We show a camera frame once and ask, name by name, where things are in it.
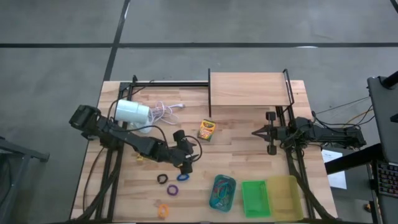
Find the yellow crayon box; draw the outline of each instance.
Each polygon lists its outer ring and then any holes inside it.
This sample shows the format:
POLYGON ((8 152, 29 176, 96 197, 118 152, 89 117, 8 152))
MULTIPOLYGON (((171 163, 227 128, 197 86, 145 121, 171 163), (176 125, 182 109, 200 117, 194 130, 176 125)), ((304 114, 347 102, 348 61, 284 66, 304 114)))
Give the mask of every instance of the yellow crayon box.
POLYGON ((216 129, 215 122, 204 119, 203 121, 201 121, 200 124, 200 129, 198 131, 198 138, 210 141, 215 129, 216 129))

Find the gray floor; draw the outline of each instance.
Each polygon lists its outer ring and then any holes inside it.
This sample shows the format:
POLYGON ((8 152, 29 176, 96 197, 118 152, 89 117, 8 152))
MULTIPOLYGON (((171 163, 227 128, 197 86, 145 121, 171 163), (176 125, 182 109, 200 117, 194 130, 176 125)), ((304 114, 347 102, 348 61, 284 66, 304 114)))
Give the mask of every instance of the gray floor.
MULTIPOLYGON (((123 0, 0 2, 0 43, 111 43, 123 0)), ((395 42, 388 0, 132 0, 121 42, 395 42)), ((0 49, 0 136, 50 152, 33 162, 13 212, 17 223, 66 220, 87 142, 68 125, 96 105, 110 49, 0 49)), ((204 80, 219 72, 288 68, 305 80, 314 111, 368 95, 366 79, 396 71, 398 48, 119 49, 111 80, 204 80)), ((320 115, 345 123, 370 101, 320 115)), ((363 126, 379 141, 374 121, 363 126)), ((344 220, 370 222, 364 202, 335 197, 344 220)))

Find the purple rubber band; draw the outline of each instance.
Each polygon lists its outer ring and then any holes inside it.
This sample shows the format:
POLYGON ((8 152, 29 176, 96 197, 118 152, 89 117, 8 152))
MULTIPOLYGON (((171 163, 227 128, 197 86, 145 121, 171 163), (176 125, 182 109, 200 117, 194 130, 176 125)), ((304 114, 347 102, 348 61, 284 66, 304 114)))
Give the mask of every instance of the purple rubber band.
POLYGON ((176 195, 178 194, 178 187, 177 187, 176 185, 174 185, 174 184, 170 184, 170 185, 167 187, 167 193, 168 193, 169 195, 171 195, 171 196, 176 196, 176 195), (174 188, 174 189, 175 189, 175 192, 174 192, 174 193, 170 192, 170 189, 171 189, 171 188, 174 188))

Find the black rubber band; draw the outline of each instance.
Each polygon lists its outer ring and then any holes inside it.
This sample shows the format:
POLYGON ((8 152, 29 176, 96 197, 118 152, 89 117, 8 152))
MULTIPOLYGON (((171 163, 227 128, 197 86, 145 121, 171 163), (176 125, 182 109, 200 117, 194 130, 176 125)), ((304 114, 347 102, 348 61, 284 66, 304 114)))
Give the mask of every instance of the black rubber band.
POLYGON ((167 180, 169 179, 169 177, 167 177, 166 174, 160 174, 157 176, 157 182, 160 184, 165 184, 167 182, 167 180))

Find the small yellow object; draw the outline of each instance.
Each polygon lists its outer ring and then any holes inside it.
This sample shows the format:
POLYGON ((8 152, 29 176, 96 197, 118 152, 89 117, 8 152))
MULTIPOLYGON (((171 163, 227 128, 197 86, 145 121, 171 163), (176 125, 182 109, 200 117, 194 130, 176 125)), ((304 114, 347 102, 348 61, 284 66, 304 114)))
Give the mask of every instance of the small yellow object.
POLYGON ((137 154, 137 161, 144 161, 143 156, 140 154, 137 154))
POLYGON ((198 138, 210 141, 215 129, 216 129, 215 122, 204 119, 203 121, 201 121, 200 124, 198 138))

